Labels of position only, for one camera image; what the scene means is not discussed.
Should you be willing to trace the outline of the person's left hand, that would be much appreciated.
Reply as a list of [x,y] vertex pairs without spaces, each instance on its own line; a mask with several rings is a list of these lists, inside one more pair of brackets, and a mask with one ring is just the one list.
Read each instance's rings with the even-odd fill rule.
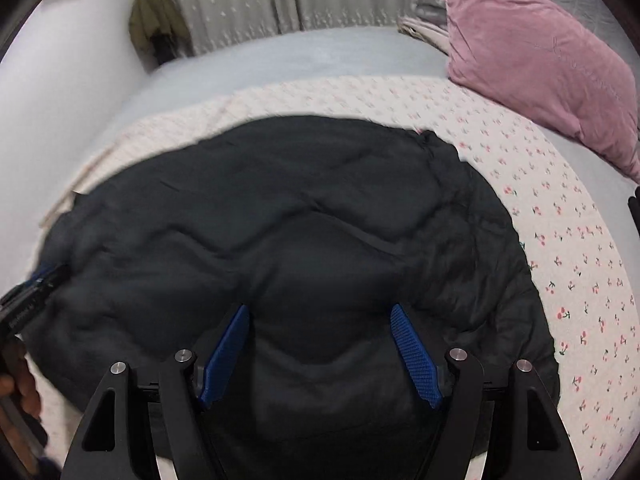
[[23,411],[39,420],[42,403],[35,377],[29,370],[24,342],[17,337],[11,338],[3,347],[1,355],[6,364],[6,370],[1,373],[1,396],[17,392]]

